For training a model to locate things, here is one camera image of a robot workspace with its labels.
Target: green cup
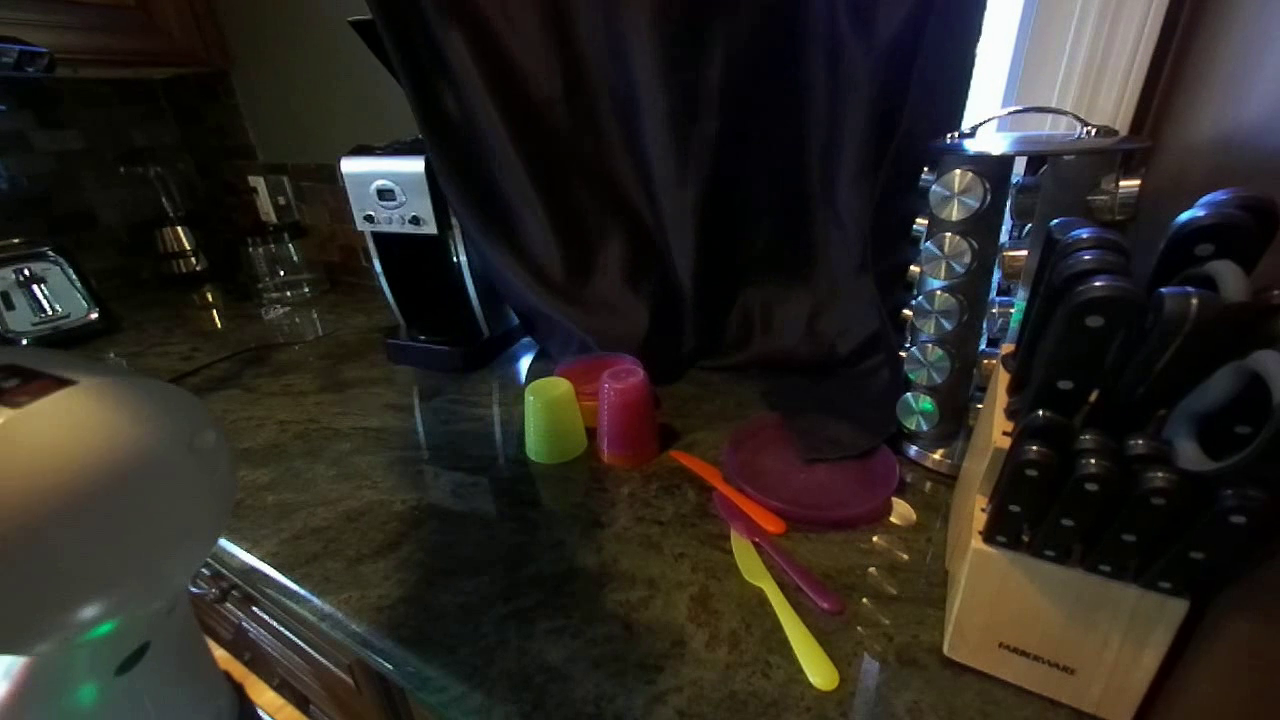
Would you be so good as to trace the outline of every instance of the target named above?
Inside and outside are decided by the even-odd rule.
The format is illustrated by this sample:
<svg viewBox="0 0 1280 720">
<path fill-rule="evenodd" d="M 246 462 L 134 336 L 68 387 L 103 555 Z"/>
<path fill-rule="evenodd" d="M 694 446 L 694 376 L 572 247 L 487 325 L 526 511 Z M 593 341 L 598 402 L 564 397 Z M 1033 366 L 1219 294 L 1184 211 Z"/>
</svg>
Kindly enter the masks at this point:
<svg viewBox="0 0 1280 720">
<path fill-rule="evenodd" d="M 533 462 L 567 462 L 588 451 L 583 413 L 564 376 L 523 385 L 523 456 Z"/>
</svg>

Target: knife block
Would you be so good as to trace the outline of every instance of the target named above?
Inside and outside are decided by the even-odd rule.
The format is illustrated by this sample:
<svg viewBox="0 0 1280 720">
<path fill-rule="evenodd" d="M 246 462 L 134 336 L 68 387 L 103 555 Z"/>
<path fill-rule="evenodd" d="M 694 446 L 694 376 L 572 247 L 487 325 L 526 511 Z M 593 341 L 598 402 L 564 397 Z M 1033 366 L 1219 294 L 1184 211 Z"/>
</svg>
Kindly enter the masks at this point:
<svg viewBox="0 0 1280 720">
<path fill-rule="evenodd" d="M 953 496 L 945 654 L 1093 716 L 1134 716 L 1188 598 L 978 539 L 1010 439 L 1002 387 L 996 366 Z"/>
</svg>

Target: kitchen counter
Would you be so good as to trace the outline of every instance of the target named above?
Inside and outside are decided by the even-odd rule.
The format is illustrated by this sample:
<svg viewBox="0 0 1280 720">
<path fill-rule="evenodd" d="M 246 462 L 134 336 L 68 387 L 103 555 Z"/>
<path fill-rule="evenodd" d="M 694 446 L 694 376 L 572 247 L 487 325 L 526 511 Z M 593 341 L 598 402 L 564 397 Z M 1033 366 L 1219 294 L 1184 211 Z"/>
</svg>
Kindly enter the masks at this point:
<svg viewBox="0 0 1280 720">
<path fill-rule="evenodd" d="M 1071 716 L 938 654 L 946 480 L 906 470 L 919 525 L 779 539 L 849 594 L 794 606 L 845 671 L 803 684 L 765 594 L 674 462 L 518 459 L 533 345 L 478 370 L 378 355 L 371 290 L 325 298 L 325 336 L 281 345 L 251 309 L 134 298 L 79 348 L 179 376 L 234 444 L 226 539 L 385 646 L 432 716 Z M 765 413 L 744 376 L 660 387 L 681 446 L 721 456 Z"/>
</svg>

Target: dark curtain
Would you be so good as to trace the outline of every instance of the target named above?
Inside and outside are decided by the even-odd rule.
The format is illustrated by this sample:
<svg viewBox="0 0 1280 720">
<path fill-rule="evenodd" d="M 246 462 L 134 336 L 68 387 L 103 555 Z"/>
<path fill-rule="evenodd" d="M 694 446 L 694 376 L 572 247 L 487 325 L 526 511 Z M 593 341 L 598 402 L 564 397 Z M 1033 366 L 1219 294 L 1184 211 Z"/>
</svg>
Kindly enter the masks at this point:
<svg viewBox="0 0 1280 720">
<path fill-rule="evenodd" d="M 367 0 L 476 253 L 550 353 L 730 364 L 893 432 L 906 199 L 978 0 Z"/>
</svg>

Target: yellow spatula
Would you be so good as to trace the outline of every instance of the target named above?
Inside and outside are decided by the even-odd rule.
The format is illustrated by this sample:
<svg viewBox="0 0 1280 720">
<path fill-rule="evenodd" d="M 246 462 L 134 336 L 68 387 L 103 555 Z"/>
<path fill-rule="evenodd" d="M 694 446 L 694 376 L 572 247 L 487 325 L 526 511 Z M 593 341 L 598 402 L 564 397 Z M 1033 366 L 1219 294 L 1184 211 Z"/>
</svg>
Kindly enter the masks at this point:
<svg viewBox="0 0 1280 720">
<path fill-rule="evenodd" d="M 793 642 L 807 684 L 819 689 L 819 692 L 839 689 L 839 669 L 830 664 L 825 642 L 807 632 L 807 624 L 794 614 L 793 598 L 776 586 L 776 579 L 765 566 L 754 543 L 748 534 L 739 534 L 739 530 L 728 530 L 728 549 L 730 549 L 737 570 L 744 570 L 744 579 L 754 582 L 768 594 L 773 614 L 783 624 L 789 642 Z"/>
</svg>

